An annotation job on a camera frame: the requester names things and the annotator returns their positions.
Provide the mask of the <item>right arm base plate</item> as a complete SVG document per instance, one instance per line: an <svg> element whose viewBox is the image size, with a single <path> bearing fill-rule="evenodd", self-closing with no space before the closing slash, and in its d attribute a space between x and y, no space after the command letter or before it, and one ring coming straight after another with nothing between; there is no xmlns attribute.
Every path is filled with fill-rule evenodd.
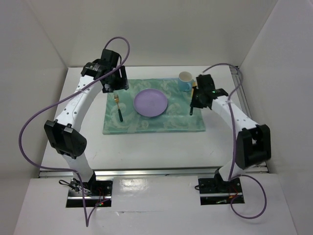
<svg viewBox="0 0 313 235"><path fill-rule="evenodd" d="M239 194L242 193L242 187L239 179L231 182L219 182L214 178L199 178L198 184L195 186L200 194Z"/></svg>

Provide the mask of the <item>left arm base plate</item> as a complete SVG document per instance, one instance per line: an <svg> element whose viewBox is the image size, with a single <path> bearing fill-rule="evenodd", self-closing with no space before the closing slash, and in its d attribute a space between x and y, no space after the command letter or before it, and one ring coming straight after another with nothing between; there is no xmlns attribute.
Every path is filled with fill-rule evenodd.
<svg viewBox="0 0 313 235"><path fill-rule="evenodd" d="M69 200L82 200L82 190L79 182L71 179L70 184L75 189L69 189L67 198ZM84 195L86 200L104 200L111 199L113 180L97 180L95 187L87 189L84 187Z"/></svg>

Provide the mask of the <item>gold knife black handle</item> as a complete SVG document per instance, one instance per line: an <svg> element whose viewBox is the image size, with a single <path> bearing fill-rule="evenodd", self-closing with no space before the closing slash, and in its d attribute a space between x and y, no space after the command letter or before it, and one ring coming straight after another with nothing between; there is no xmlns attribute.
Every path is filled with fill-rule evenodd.
<svg viewBox="0 0 313 235"><path fill-rule="evenodd" d="M191 103L190 103L190 112L189 115L193 115L193 110L194 110L194 90L197 87L197 83L193 82L192 83L192 89L191 89Z"/></svg>

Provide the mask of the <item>gold fork black handle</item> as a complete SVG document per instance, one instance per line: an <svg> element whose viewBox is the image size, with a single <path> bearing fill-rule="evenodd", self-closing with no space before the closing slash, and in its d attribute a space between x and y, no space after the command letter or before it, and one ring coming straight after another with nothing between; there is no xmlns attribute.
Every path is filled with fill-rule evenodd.
<svg viewBox="0 0 313 235"><path fill-rule="evenodd" d="M119 107L119 97L118 94L114 93L114 101L116 102L117 108L118 108L118 114L119 114L119 120L121 122L123 122L123 117L122 117L122 113Z"/></svg>

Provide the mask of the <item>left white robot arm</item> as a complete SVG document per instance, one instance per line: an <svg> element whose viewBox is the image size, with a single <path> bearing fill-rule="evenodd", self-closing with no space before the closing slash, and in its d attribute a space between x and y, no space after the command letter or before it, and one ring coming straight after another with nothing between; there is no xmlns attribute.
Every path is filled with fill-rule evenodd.
<svg viewBox="0 0 313 235"><path fill-rule="evenodd" d="M74 169L73 181L85 195L96 191L96 176L85 156L87 139L80 134L82 122L95 97L100 93L112 93L129 88L126 70L121 66L116 72L99 80L117 68L120 54L104 49L101 57L88 62L81 71L76 91L54 121L46 121L44 129L48 141L62 155L69 168Z"/></svg>

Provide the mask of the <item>blue mug white inside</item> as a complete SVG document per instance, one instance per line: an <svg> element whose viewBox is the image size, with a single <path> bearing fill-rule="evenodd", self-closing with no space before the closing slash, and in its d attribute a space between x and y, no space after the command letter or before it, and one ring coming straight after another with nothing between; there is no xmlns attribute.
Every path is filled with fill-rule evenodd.
<svg viewBox="0 0 313 235"><path fill-rule="evenodd" d="M193 77L192 74L187 71L179 73L178 86L182 92L188 92L192 90Z"/></svg>

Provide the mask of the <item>purple plate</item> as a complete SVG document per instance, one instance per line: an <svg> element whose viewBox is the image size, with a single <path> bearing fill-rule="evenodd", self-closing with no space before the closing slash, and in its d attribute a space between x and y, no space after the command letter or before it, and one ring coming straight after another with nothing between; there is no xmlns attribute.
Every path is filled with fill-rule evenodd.
<svg viewBox="0 0 313 235"><path fill-rule="evenodd" d="M157 117L167 108L168 99L160 90L145 89L134 98L134 109L142 116Z"/></svg>

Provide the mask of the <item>green patterned cloth napkin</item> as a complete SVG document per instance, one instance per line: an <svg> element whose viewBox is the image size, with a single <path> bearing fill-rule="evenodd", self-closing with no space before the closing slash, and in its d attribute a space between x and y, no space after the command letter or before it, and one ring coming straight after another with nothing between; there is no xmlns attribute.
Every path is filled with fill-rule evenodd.
<svg viewBox="0 0 313 235"><path fill-rule="evenodd" d="M104 135L205 131L201 111L194 109L193 114L189 115L191 93L179 90L177 78L132 79L128 82L128 90L114 92L119 96L122 122L114 94L109 93L107 96ZM134 98L145 89L159 90L167 97L168 105L161 115L144 117L135 110Z"/></svg>

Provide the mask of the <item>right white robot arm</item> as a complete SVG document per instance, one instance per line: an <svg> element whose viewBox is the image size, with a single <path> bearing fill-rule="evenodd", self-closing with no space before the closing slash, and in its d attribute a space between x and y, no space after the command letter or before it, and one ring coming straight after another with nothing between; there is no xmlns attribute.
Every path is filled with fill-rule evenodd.
<svg viewBox="0 0 313 235"><path fill-rule="evenodd" d="M232 129L232 159L216 171L213 181L215 190L224 192L235 176L271 158L270 128L250 119L224 89L216 89L211 75L199 75L196 81L190 107L209 108Z"/></svg>

